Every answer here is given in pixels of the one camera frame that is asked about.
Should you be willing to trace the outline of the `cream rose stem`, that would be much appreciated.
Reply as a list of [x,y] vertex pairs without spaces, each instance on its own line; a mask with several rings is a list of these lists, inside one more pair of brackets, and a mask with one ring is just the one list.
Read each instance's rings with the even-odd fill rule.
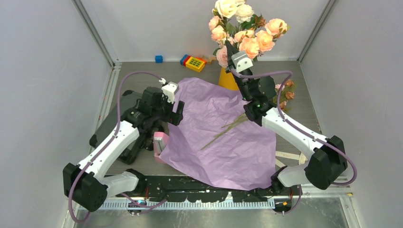
[[217,0],[214,8],[222,18],[231,18],[237,12],[236,0]]

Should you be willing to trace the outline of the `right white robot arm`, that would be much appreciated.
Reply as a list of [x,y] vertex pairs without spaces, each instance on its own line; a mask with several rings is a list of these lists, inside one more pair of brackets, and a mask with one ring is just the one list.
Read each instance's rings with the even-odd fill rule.
[[304,164],[293,167],[283,166],[271,176],[271,188],[278,195],[285,194],[291,187],[312,184],[320,190],[330,185],[349,185],[355,181],[357,170],[346,156],[343,141],[337,137],[326,137],[316,133],[286,115],[280,108],[280,101],[273,103],[272,97],[260,90],[260,79],[287,75],[288,70],[255,75],[251,71],[252,60],[245,51],[237,50],[225,41],[228,55],[227,73],[234,80],[247,104],[244,110],[247,118],[257,125],[274,131],[294,145],[308,159]]

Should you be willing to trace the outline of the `purple wrapping paper sheet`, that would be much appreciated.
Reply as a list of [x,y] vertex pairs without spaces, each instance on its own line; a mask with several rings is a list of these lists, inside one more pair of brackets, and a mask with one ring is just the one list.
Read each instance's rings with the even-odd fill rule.
[[252,121],[224,130],[244,113],[240,92],[199,78],[179,82],[176,101],[183,119],[170,124],[161,159],[176,170],[214,187],[267,188],[276,171],[276,134]]

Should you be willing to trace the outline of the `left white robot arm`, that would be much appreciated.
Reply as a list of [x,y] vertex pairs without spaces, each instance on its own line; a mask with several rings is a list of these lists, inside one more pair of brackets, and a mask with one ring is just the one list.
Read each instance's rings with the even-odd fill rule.
[[169,82],[162,88],[148,87],[141,99],[121,112],[116,106],[119,120],[111,133],[96,149],[77,165],[68,163],[63,169],[64,194],[89,212],[98,210],[104,201],[120,193],[130,192],[139,197],[146,184],[135,171],[119,175],[105,174],[122,152],[153,124],[163,121],[178,125],[183,119],[184,102],[174,101],[179,86]]

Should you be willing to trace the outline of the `pink flower bouquet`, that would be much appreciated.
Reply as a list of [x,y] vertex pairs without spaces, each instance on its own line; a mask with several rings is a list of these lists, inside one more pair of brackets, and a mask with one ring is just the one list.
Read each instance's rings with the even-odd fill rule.
[[[272,99],[274,103],[277,102],[277,98],[280,97],[280,103],[279,103],[279,107],[282,111],[287,112],[287,103],[290,100],[293,100],[295,98],[295,85],[294,82],[289,79],[286,81],[285,85],[281,87],[281,84],[276,84],[275,85],[275,91],[277,92],[277,95],[275,95],[275,97]],[[241,114],[239,115],[232,123],[229,123],[227,125],[222,126],[222,128],[224,129],[222,132],[216,134],[214,136],[214,138],[207,143],[205,146],[203,146],[201,148],[201,150],[204,150],[205,148],[207,148],[210,144],[212,144],[213,142],[215,142],[218,138],[220,138],[221,136],[223,136],[225,133],[227,133],[229,130],[237,127],[238,125],[240,125],[241,123],[247,121],[247,117],[245,114]]]

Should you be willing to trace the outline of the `beige ribbon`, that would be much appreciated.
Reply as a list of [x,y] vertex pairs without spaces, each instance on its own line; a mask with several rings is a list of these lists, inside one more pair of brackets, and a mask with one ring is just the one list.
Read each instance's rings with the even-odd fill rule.
[[282,168],[282,167],[286,166],[286,164],[284,164],[282,161],[280,161],[279,158],[286,159],[288,161],[288,163],[291,162],[293,164],[296,164],[296,162],[297,162],[298,165],[305,164],[308,161],[307,157],[302,153],[293,154],[293,153],[288,153],[288,152],[276,151],[275,156],[276,156],[275,165],[278,168]]

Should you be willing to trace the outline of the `peach rose stem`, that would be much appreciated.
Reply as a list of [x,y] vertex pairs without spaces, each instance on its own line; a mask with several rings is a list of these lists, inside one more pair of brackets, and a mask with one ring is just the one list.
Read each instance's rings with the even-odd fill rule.
[[254,59],[259,54],[259,44],[255,38],[254,30],[239,31],[234,35],[239,51],[245,51],[250,59]]
[[271,19],[258,31],[256,41],[260,52],[271,51],[276,41],[285,35],[289,29],[289,25],[282,19]]

